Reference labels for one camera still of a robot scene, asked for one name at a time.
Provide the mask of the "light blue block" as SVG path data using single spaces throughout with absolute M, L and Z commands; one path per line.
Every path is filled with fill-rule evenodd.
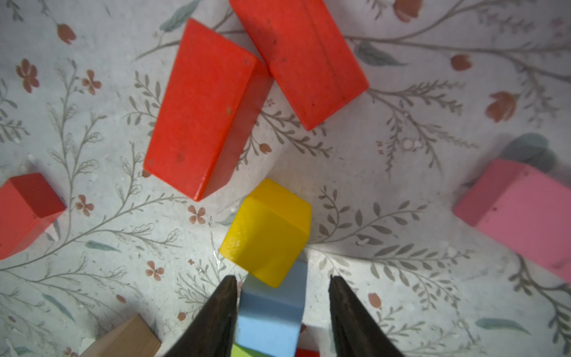
M 294 356 L 306 303 L 308 265 L 297 261 L 278 288 L 248 275 L 241 289 L 235 342 L 268 356 Z

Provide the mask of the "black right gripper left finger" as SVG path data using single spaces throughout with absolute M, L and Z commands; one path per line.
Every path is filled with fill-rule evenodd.
M 166 353 L 178 356 L 230 356 L 237 318 L 237 280 L 222 279 L 182 337 Z

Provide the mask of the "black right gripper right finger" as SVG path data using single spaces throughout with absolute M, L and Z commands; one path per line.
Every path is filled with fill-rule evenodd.
M 403 357 L 341 276 L 331 277 L 329 296 L 332 333 L 338 356 Z

